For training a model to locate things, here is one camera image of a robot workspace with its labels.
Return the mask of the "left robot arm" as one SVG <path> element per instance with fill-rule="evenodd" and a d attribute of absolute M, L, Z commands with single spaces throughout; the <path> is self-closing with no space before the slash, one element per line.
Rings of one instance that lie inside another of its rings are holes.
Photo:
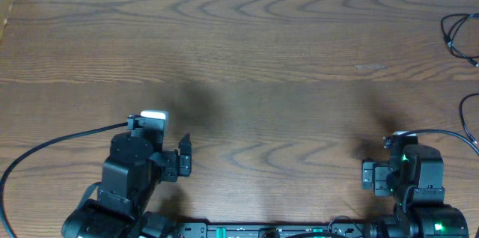
<path fill-rule="evenodd" d="M 63 237 L 140 237 L 145 209 L 156 185 L 192 172 L 192 143 L 185 134 L 173 151 L 162 149 L 162 132 L 115 135 L 102 179 L 89 186 L 61 229 Z"/>

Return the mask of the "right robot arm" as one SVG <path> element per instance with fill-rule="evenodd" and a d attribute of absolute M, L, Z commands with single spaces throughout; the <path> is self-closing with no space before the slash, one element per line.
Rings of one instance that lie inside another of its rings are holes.
<path fill-rule="evenodd" d="M 465 216 L 445 203 L 444 161 L 433 147 L 408 144 L 391 152 L 387 162 L 362 163 L 362 188 L 378 197 L 391 196 L 391 216 L 364 226 L 366 238 L 466 238 Z"/>

